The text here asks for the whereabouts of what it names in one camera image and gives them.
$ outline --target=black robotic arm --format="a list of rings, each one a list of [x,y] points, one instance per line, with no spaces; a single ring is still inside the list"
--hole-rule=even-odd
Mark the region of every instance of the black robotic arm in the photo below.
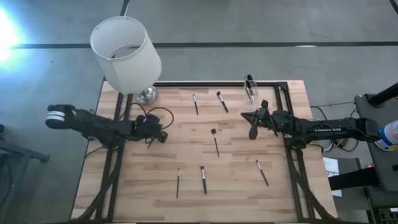
[[[85,138],[94,137],[108,149],[115,149],[120,141],[140,141],[154,138],[165,142],[168,134],[162,131],[160,119],[153,114],[139,115],[135,121],[114,121],[72,105],[50,105],[45,124],[52,129],[72,129]]]
[[[292,116],[287,111],[277,110],[272,114],[268,102],[263,100],[261,108],[252,113],[241,113],[250,124],[250,139],[256,139],[257,128],[270,129],[277,136],[282,133],[291,138],[291,146],[304,149],[314,140],[354,138],[374,142],[381,139],[377,122],[367,118],[344,118],[327,121],[309,121]]]

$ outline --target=concrete floor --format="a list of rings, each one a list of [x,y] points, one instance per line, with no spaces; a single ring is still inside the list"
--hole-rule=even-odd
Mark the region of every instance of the concrete floor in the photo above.
[[[0,0],[17,44],[86,44],[102,20],[118,16],[122,0]],[[359,42],[398,39],[398,15],[388,0],[132,0],[153,42]],[[273,47],[159,49],[160,80],[304,80],[311,105],[352,101],[398,81],[397,47]],[[44,125],[47,106],[95,109],[103,74],[91,49],[10,50],[0,61],[0,123],[7,139],[51,154],[34,161],[12,205],[9,223],[69,219],[87,141]],[[353,105],[324,108],[341,118]],[[371,163],[365,144],[352,153]],[[354,213],[341,216],[354,216]]]

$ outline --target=wooden tabletop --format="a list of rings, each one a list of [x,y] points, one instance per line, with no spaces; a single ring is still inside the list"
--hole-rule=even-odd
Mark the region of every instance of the wooden tabletop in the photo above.
[[[312,118],[304,82],[296,80],[288,84],[295,116]],[[154,141],[149,149],[144,141],[126,142],[115,222],[297,221],[283,140],[264,128],[259,128],[255,141],[249,140],[250,125],[240,115],[245,110],[243,88],[160,87],[158,91],[157,101],[145,109],[162,106],[172,111],[174,122],[165,129],[169,138],[164,144]],[[229,113],[218,100],[217,91],[221,91]],[[117,95],[105,82],[97,114],[113,118]],[[268,100],[271,111],[277,109],[273,88],[259,87],[259,99]],[[139,114],[141,109],[133,105],[130,118],[135,119]],[[159,116],[164,125],[171,122],[171,115],[164,110],[155,110],[153,114]],[[220,157],[210,132],[213,128],[217,132]],[[88,152],[98,147],[99,142],[90,142]],[[308,146],[303,152],[312,192],[336,217],[320,149]],[[105,157],[103,149],[86,158],[72,218],[82,214],[98,193]],[[262,179],[256,160],[264,170],[269,187]],[[205,166],[207,195],[203,193],[201,165]],[[181,169],[180,190],[176,199],[178,168]]]

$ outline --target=white label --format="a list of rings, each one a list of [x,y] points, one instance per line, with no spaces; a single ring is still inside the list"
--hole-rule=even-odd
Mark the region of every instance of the white label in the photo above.
[[[46,119],[56,119],[56,120],[59,120],[59,121],[62,121],[62,122],[65,121],[65,118],[60,117],[60,116],[55,116],[55,115],[48,115],[48,116],[46,117]]]
[[[333,177],[335,175],[339,175],[338,172],[338,161],[337,159],[323,158],[323,162],[325,163],[326,172],[328,177]],[[341,190],[332,190],[331,194],[337,197],[341,197]]]
[[[326,128],[326,129],[314,129],[315,132],[329,132],[331,131],[330,128]],[[333,128],[333,131],[341,131],[341,128]]]
[[[57,115],[57,116],[65,116],[65,113],[64,112],[59,112],[59,111],[50,111],[49,113],[48,113],[48,115]]]

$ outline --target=lamp base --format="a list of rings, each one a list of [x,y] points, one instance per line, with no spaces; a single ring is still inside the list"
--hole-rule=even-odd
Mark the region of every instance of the lamp base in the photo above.
[[[157,99],[157,90],[154,86],[150,86],[145,90],[142,90],[138,94],[136,94],[136,100],[138,103],[142,105],[149,105],[156,101]]]

